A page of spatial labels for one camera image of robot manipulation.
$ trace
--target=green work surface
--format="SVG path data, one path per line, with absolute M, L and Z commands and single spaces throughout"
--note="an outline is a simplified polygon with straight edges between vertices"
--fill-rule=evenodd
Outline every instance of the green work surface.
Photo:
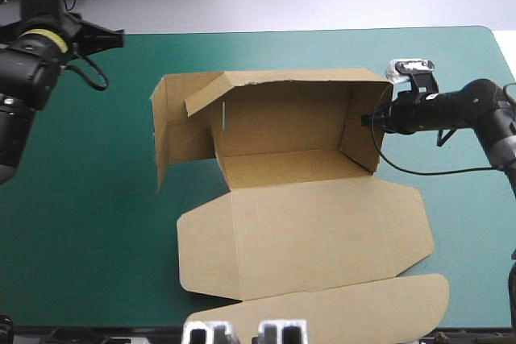
M 156 194 L 149 96 L 158 80 L 253 68 L 383 73 L 403 57 L 432 59 L 442 91 L 480 77 L 513 80 L 482 27 L 129 35 L 124 49 L 94 56 L 110 75 L 109 90 L 63 76 L 36 118 L 18 176 L 0 188 L 0 311 L 20 325 L 158 326 L 231 302 L 179 284 L 176 220 L 227 187 L 207 160 L 171 167 Z M 435 137 L 388 135 L 384 150 L 423 171 L 487 164 L 471 131 L 443 148 Z M 417 187 L 424 198 L 435 252 L 408 273 L 439 272 L 450 281 L 441 325 L 509 325 L 516 204 L 503 174 L 420 177 L 382 162 L 377 176 Z

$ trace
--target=box side panel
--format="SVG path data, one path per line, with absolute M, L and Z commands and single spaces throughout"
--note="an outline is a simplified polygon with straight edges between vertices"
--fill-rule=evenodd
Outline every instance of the box side panel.
M 222 156 L 338 150 L 352 85 L 274 82 L 223 96 L 225 128 L 214 133 Z
M 368 176 L 340 151 L 300 151 L 223 158 L 232 189 Z
M 345 128 L 340 150 L 369 171 L 377 170 L 379 155 L 372 141 L 371 129 L 362 126 L 360 116 L 371 114 L 380 99 L 381 93 L 390 85 L 389 82 L 357 83 L 353 86 Z M 390 101 L 392 92 L 385 93 L 385 101 Z M 383 131 L 375 131 L 378 145 L 381 147 Z
M 181 286 L 239 299 L 239 263 L 231 193 L 184 213 L 177 221 Z
M 395 344 L 432 331 L 448 296 L 446 279 L 430 274 L 245 301 L 188 320 L 230 321 L 241 342 L 251 342 L 263 320 L 306 319 L 310 344 Z
M 224 72 L 185 99 L 188 114 L 196 114 L 229 90 L 245 85 L 282 81 L 386 81 L 367 68 L 323 68 L 295 70 L 251 70 Z
M 392 278 L 434 246 L 419 194 L 373 177 L 236 189 L 233 206 L 243 300 Z
M 214 157 L 208 117 L 217 114 L 217 107 L 188 120 L 184 99 L 220 74 L 169 74 L 161 79 L 152 94 L 159 181 L 170 163 Z
M 152 121 L 154 123 L 154 147 L 158 187 L 161 185 L 165 170 L 169 165 L 169 144 L 166 139 L 167 127 L 167 88 L 165 78 L 161 78 L 151 96 Z

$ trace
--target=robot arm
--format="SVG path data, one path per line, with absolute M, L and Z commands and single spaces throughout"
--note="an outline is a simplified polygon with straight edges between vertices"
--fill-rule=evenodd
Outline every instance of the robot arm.
M 429 60 L 394 60 L 387 69 L 393 83 L 409 81 L 410 90 L 362 116 L 363 125 L 387 133 L 412 135 L 418 131 L 439 131 L 442 146 L 456 130 L 475 131 L 492 169 L 503 171 L 516 195 L 516 102 L 492 81 L 470 82 L 462 90 L 439 93 Z
M 123 31 L 110 31 L 66 13 L 62 0 L 21 0 L 21 20 L 0 27 L 0 184 L 16 173 L 37 110 L 42 110 L 66 69 L 96 90 L 107 77 L 87 56 L 123 46 Z M 95 82 L 68 64 L 82 58 L 96 70 Z

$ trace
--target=box lid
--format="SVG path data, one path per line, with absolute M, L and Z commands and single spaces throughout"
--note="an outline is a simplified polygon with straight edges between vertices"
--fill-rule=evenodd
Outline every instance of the box lid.
M 360 115 L 388 85 L 366 68 L 169 74 L 152 95 L 158 181 L 213 157 L 230 189 L 371 175 Z
M 305 319 L 310 344 L 413 342 L 443 318 L 448 283 L 437 274 L 298 292 L 194 313 L 189 321 L 230 321 L 251 342 L 263 320 Z
M 371 176 L 235 189 L 177 239 L 182 287 L 237 300 L 392 278 L 434 247 L 419 192 Z

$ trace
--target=cardboard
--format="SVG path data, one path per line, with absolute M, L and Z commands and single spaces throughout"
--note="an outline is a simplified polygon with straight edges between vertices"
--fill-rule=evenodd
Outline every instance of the cardboard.
M 260 321 L 306 319 L 310 344 L 412 342 L 432 331 L 447 308 L 449 288 L 437 274 L 299 292 L 194 313 L 195 320 L 230 321 L 251 342 Z
M 243 300 L 190 319 L 229 320 L 243 342 L 261 320 L 307 319 L 315 344 L 408 342 L 438 324 L 447 281 L 394 278 L 433 250 L 422 198 L 372 176 L 360 121 L 388 85 L 365 68 L 163 77 L 158 184 L 169 164 L 216 157 L 230 189 L 178 220 L 181 284 Z
M 158 184 L 169 164 L 214 157 L 230 189 L 369 176 L 378 154 L 360 114 L 388 85 L 366 68 L 164 76 L 151 98 Z M 278 158 L 309 171 L 272 168 Z
M 370 176 L 235 189 L 177 233 L 182 287 L 236 300 L 392 278 L 434 247 L 419 193 Z

